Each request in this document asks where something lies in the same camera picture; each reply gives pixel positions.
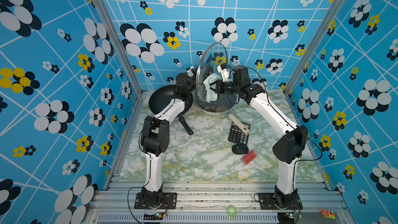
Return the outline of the light green microfiber cloth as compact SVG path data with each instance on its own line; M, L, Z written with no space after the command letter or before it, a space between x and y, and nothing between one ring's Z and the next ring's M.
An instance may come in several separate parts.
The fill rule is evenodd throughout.
M214 91L214 89L216 89L216 85L211 85L212 83L216 83L218 80L221 80L221 77L216 73L212 73L203 81L206 90L206 102L208 103L217 101L218 99L218 94Z

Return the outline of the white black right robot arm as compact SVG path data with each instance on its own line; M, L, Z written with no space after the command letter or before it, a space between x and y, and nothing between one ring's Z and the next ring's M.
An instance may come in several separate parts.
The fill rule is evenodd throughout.
M279 139L273 146L273 153L278 160L275 205L280 209L294 205L302 210L303 206L296 188L296 171L306 146L307 127L297 125L278 109L270 100L266 89L252 82L247 67L239 65L229 71L223 64L218 66L217 70L222 80L215 82L214 92L238 95L270 124Z

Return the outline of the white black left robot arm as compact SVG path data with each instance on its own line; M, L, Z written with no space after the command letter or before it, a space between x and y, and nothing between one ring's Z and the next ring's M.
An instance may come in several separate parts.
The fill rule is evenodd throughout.
M193 105L195 89L196 76L181 73L177 75L175 85L164 86L150 96L149 108L154 115L145 118L139 143L147 161L141 196L148 206L157 207L162 203L162 161L170 144L171 123L178 119L186 131L193 134L182 117Z

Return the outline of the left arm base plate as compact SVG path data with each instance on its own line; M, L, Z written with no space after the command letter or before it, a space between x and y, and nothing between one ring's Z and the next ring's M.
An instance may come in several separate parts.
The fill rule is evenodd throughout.
M134 209L175 209L177 203L177 193L160 193L153 192L143 195L142 192L136 194Z

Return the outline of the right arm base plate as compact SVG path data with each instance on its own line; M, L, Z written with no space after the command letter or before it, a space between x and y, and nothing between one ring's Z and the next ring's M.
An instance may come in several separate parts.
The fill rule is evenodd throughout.
M257 193L255 198L262 210L298 211L303 209L300 197L295 192L289 195L281 193Z

